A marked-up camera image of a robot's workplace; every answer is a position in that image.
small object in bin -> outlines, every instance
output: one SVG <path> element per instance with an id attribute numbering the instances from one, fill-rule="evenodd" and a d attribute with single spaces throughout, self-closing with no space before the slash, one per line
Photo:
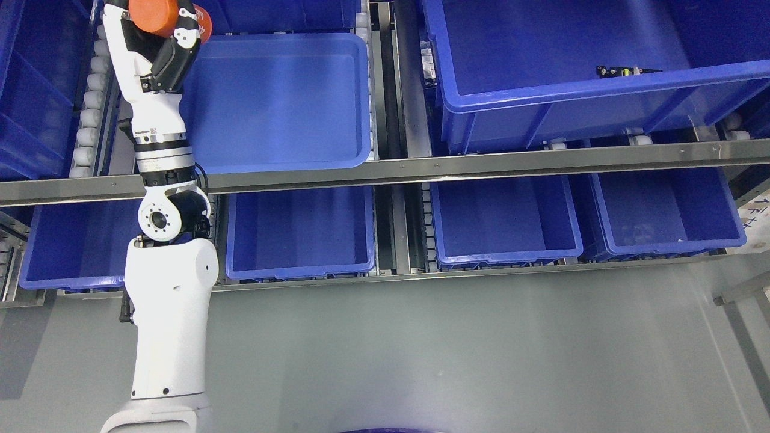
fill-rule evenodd
<path id="1" fill-rule="evenodd" d="M 627 76 L 640 76 L 641 74 L 652 74 L 654 72 L 663 72 L 660 69 L 642 69 L 638 67 L 628 68 L 625 66 L 604 66 L 596 67 L 596 74 L 599 78 L 614 78 Z"/>

gray floor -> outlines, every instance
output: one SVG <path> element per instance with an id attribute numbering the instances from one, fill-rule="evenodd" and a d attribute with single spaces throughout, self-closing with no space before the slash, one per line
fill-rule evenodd
<path id="1" fill-rule="evenodd" d="M 770 431 L 711 302 L 766 267 L 734 257 L 215 294 L 207 386 L 218 431 Z M 0 311 L 0 431 L 99 430 L 131 382 L 136 332 L 118 306 Z M 752 300 L 738 309 L 767 361 L 770 328 L 755 326 Z"/>

blue plastic bin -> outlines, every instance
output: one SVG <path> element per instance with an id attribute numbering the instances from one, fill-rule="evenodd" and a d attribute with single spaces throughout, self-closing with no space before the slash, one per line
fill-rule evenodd
<path id="1" fill-rule="evenodd" d="M 291 280 L 374 268 L 370 186 L 230 198 L 227 276 Z"/>
<path id="2" fill-rule="evenodd" d="M 69 170 L 89 16 L 80 0 L 0 2 L 0 179 Z"/>
<path id="3" fill-rule="evenodd" d="M 350 33 L 214 36 L 185 81 L 182 116 L 207 173 L 360 165 L 367 47 Z"/>
<path id="4" fill-rule="evenodd" d="M 423 6 L 452 153 L 713 125 L 770 85 L 770 2 Z M 663 72 L 599 79 L 599 65 Z"/>
<path id="5" fill-rule="evenodd" d="M 129 242 L 142 232 L 140 201 L 37 206 L 19 285 L 75 292 L 120 287 Z"/>
<path id="6" fill-rule="evenodd" d="M 360 0 L 196 0 L 214 33 L 308 32 L 351 29 Z"/>
<path id="7" fill-rule="evenodd" d="M 440 269 L 577 257 L 580 230 L 566 176 L 430 185 Z"/>
<path id="8" fill-rule="evenodd" d="M 571 177 L 583 258 L 691 256 L 746 243 L 719 167 Z"/>

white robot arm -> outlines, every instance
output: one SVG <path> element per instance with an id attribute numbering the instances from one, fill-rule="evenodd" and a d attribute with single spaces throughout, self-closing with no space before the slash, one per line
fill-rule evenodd
<path id="1" fill-rule="evenodd" d="M 103 22 L 115 75 L 133 110 L 136 162 L 146 187 L 128 246 L 126 292 L 138 328 L 131 399 L 104 433 L 213 430 L 205 394 L 206 322 L 219 262 L 211 206 L 179 115 L 184 76 L 199 50 L 194 6 L 179 0 L 171 38 L 141 31 L 128 0 L 106 0 Z"/>

shelf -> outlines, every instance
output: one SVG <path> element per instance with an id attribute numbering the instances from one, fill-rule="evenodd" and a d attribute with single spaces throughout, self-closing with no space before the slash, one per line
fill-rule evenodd
<path id="1" fill-rule="evenodd" d="M 345 277 L 345 278 L 327 278 L 315 280 L 295 280 L 295 281 L 276 281 L 269 283 L 243 283 L 243 284 L 218 284 L 214 286 L 213 293 L 238 292 L 250 290 L 269 290 L 285 289 L 289 287 L 323 287 L 323 286 L 344 286 L 347 284 L 374 284 L 374 283 L 394 283 L 403 281 L 417 280 L 437 280 L 445 278 L 467 278 L 467 277 L 498 277 L 501 275 L 521 275 L 521 274 L 542 274 L 546 272 L 580 272 L 593 270 L 610 269 L 628 269 L 635 267 L 650 267 L 660 265 L 688 264 L 699 262 L 711 262 L 714 260 L 730 257 L 726 254 L 701 255 L 696 257 L 682 257 L 675 259 L 650 259 L 650 260 L 630 260 L 615 261 L 607 263 L 573 263 L 573 264 L 553 264 L 548 266 L 527 266 L 527 267 L 487 267 L 473 270 L 449 270 L 444 272 L 401 274 L 401 275 L 380 275 L 375 277 Z M 59 296 L 74 299 L 95 300 L 95 299 L 116 299 L 122 296 L 122 291 L 113 292 L 91 292 L 91 293 L 66 293 L 59 291 Z"/>
<path id="2" fill-rule="evenodd" d="M 216 174 L 209 176 L 209 191 L 211 194 L 230 194 L 765 163 L 770 163 L 770 139 L 753 139 L 382 159 L 344 170 Z M 0 206 L 128 200 L 143 195 L 144 188 L 139 175 L 0 183 Z"/>

